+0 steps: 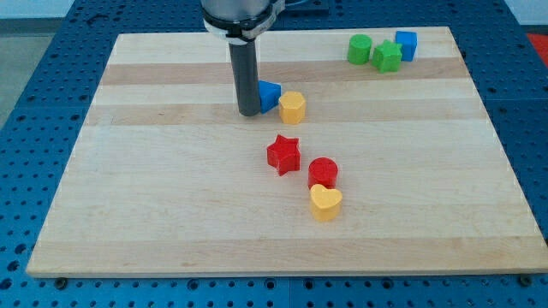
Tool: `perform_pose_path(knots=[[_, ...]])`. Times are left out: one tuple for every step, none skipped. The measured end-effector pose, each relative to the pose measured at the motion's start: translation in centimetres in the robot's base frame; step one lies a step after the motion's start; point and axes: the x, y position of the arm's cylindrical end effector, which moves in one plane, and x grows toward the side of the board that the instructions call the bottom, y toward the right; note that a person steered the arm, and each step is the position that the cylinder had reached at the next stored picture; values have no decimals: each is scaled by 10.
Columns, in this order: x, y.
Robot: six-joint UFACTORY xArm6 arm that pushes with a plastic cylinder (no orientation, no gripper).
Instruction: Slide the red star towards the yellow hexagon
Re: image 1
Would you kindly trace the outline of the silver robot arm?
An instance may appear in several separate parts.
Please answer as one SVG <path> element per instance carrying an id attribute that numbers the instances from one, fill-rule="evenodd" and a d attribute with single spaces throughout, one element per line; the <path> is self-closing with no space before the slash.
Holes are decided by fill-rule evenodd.
<path id="1" fill-rule="evenodd" d="M 261 111 L 255 39 L 284 11 L 284 0 L 201 0 L 208 32 L 228 43 L 238 111 L 256 116 Z"/>

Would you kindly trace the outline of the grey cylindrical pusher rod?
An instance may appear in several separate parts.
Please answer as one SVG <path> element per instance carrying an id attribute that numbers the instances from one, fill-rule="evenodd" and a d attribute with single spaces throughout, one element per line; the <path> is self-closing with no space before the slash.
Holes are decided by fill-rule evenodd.
<path id="1" fill-rule="evenodd" d="M 229 44 L 238 110 L 243 116 L 261 111 L 255 41 Z"/>

